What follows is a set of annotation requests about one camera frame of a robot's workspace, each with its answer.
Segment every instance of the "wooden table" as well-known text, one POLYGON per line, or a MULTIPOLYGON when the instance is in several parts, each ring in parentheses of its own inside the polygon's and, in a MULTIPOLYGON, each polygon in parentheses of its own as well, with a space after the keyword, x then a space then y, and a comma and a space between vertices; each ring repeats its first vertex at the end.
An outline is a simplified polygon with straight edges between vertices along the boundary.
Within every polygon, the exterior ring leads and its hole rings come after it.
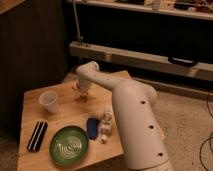
MULTIPOLYGON (((129 77, 126 71, 113 75, 129 77)), ((123 153, 115 121, 113 118, 112 134, 107 144, 100 143, 100 136, 94 141, 89 141, 89 149, 85 158, 73 166, 61 167, 55 165, 49 154, 49 146, 54 134, 68 125, 77 125, 86 130, 88 117, 100 118, 105 106, 111 105, 111 92, 92 84, 89 90, 88 100, 76 101, 72 87, 75 82, 63 83, 55 86, 27 91, 24 94, 24 106, 21 124, 21 137, 19 146, 19 171, 32 170, 75 170, 94 163, 121 155, 123 153), (49 114, 38 103, 40 94, 46 90, 54 90, 58 93, 60 105, 59 113, 49 114), (48 128, 43 139, 40 151, 28 152, 26 147, 37 121, 48 122, 48 128)))

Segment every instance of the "cable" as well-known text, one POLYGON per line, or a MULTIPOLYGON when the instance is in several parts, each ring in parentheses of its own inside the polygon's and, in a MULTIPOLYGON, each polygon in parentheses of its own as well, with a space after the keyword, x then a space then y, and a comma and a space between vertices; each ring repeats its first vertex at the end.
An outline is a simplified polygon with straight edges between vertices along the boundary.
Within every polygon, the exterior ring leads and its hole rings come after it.
MULTIPOLYGON (((213 118, 213 113, 211 112, 210 110, 210 107, 209 107, 209 98, 210 98, 210 91, 208 91, 208 95, 207 95, 207 99, 206 99, 206 104, 207 104, 207 109, 209 111, 209 114, 210 116, 213 118)), ((209 148, 211 150, 211 153, 213 154, 213 147, 212 147, 212 140, 213 140, 213 132, 211 132, 209 138, 207 138, 206 140, 203 141, 203 143, 201 144, 200 146, 200 151, 199 151, 199 159, 200 159, 200 163, 201 165, 203 166, 203 168, 206 170, 206 171, 210 171, 206 165, 203 163, 203 160, 202 160, 202 149, 204 147, 204 145, 206 144, 206 142, 209 142, 209 148)))
POLYGON ((210 171, 207 167, 206 167, 206 165, 203 163, 203 160, 202 160, 202 149, 203 149, 203 147, 204 147, 204 145, 206 144, 206 142, 209 142, 209 147, 210 147, 210 149, 211 149, 211 152, 212 152, 212 154, 213 154, 213 148, 212 148, 212 139, 213 139, 213 132, 210 134, 210 137, 209 138, 207 138, 205 141, 203 141, 203 143, 201 144, 201 146, 200 146, 200 152, 199 152, 199 159, 200 159, 200 163, 201 163, 201 165, 203 166, 203 168, 206 170, 206 171, 210 171))
POLYGON ((213 118, 213 113, 211 112, 210 107, 209 107, 209 98, 210 98, 210 91, 208 91, 208 94, 207 94, 206 105, 207 105, 207 109, 209 111, 209 114, 213 118))
POLYGON ((80 45, 82 46, 83 41, 82 41, 82 36, 81 36, 81 31, 80 31, 80 26, 79 26, 76 2, 75 2, 75 0, 73 0, 72 2, 73 2, 73 10, 74 10, 74 16, 75 16, 75 24, 76 24, 77 34, 78 34, 78 41, 79 41, 80 45))

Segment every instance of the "green plate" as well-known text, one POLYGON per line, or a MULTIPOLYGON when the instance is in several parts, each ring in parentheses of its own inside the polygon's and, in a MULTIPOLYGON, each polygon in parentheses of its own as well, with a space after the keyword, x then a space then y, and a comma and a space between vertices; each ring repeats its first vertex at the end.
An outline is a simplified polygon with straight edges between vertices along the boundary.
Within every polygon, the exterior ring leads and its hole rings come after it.
POLYGON ((88 145, 88 136, 82 128, 67 126, 60 129, 52 138, 50 155, 58 165, 72 165, 84 157, 88 145))

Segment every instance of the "white paper cup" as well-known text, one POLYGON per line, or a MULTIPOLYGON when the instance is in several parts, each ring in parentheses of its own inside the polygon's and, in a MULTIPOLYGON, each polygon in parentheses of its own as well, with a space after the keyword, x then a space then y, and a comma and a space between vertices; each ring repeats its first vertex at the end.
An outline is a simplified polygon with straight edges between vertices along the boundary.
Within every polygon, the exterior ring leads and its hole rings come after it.
POLYGON ((55 91, 45 91, 39 97, 39 103, 50 113, 54 114, 58 112, 58 95, 55 91))

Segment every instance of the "screw hole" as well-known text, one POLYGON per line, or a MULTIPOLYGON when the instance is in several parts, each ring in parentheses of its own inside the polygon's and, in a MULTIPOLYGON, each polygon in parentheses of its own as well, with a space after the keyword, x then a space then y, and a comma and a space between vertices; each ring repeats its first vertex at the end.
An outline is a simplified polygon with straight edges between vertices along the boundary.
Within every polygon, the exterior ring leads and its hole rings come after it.
POLYGON ((145 104, 146 102, 144 100, 141 101, 141 104, 145 104))
POLYGON ((150 128, 150 129, 154 129, 154 126, 153 126, 153 125, 150 125, 149 128, 150 128))
POLYGON ((158 156, 162 157, 162 156, 163 156, 163 153, 158 153, 158 156))

